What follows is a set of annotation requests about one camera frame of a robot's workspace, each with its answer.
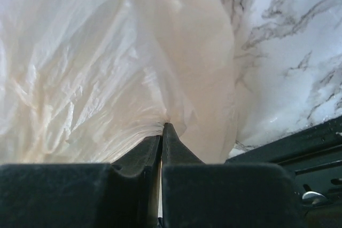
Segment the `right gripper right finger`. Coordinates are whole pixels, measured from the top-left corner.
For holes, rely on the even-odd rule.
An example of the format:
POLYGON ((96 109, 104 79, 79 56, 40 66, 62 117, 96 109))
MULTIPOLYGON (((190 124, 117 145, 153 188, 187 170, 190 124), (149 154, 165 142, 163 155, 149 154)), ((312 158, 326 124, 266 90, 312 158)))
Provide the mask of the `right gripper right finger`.
POLYGON ((270 163, 204 164, 162 134, 164 227, 306 227, 290 175, 270 163))

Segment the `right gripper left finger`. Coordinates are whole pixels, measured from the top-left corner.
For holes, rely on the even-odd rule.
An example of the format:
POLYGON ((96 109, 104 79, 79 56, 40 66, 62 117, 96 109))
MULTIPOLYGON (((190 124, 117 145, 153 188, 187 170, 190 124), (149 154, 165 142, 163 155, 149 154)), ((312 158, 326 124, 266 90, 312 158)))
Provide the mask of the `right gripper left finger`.
POLYGON ((2 165, 1 227, 157 227, 161 141, 113 163, 2 165))

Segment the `translucent orange plastic bag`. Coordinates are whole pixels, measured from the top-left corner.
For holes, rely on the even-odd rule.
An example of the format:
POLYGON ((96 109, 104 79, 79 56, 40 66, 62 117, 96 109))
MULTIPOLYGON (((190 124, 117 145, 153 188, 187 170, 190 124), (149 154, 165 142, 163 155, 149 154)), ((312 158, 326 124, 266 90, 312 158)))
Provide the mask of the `translucent orange plastic bag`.
POLYGON ((1 163, 111 162, 166 123, 224 162, 234 48, 221 0, 1 0, 1 163))

